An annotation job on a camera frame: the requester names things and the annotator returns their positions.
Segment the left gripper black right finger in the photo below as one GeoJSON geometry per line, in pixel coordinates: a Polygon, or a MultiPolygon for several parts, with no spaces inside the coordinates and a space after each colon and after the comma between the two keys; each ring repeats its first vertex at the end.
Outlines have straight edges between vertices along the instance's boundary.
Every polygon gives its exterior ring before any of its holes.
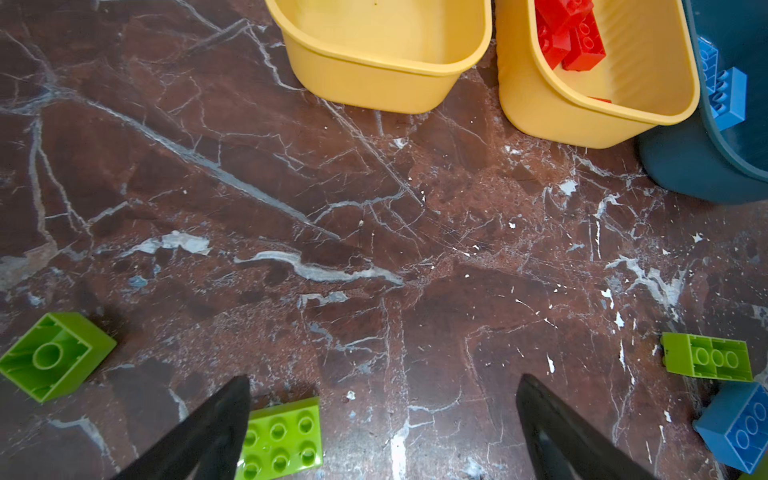
{"type": "Polygon", "coordinates": [[[653,477],[534,375],[521,377],[516,406],[537,479],[653,477]]]}

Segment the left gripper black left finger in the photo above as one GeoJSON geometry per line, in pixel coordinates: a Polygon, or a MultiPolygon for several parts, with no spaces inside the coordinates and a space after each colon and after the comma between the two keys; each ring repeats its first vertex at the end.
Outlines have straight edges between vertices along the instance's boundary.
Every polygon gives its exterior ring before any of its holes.
{"type": "Polygon", "coordinates": [[[248,377],[233,377],[117,479],[235,477],[251,406],[248,377]]]}

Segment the blue lego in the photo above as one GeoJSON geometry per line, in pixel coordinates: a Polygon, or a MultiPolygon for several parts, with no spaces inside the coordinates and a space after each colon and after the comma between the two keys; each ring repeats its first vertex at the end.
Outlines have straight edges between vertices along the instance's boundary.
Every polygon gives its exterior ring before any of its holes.
{"type": "Polygon", "coordinates": [[[747,75],[736,67],[717,76],[710,106],[719,131],[732,128],[746,119],[747,79],[747,75]]]}
{"type": "Polygon", "coordinates": [[[718,462],[752,474],[767,450],[767,391],[724,382],[693,428],[718,462]]]}
{"type": "Polygon", "coordinates": [[[715,92],[718,74],[719,50],[704,37],[698,37],[699,59],[702,74],[702,83],[707,95],[715,92]]]}

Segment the long green lego front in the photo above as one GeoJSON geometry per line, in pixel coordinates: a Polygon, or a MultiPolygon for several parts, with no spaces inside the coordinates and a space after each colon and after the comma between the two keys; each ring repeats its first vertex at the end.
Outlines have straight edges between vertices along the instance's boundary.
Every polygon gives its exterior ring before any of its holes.
{"type": "Polygon", "coordinates": [[[277,479],[323,464],[319,398],[250,412],[237,479],[277,479]]]}

